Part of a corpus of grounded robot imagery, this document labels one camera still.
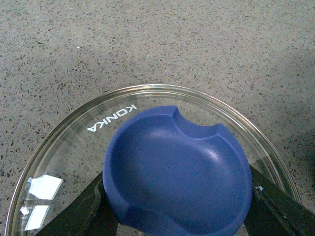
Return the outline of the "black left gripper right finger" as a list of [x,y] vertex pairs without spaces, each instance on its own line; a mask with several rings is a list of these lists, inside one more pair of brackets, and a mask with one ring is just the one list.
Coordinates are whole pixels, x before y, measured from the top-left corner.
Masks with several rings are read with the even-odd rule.
[[254,167],[252,203],[244,221],[250,236],[313,236],[315,214],[279,189]]

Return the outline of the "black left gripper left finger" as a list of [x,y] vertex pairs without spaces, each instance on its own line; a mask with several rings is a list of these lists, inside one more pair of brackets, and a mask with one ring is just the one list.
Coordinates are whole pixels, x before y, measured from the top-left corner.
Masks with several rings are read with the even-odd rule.
[[38,236],[114,236],[118,220],[103,187],[100,173],[84,191],[52,221]]

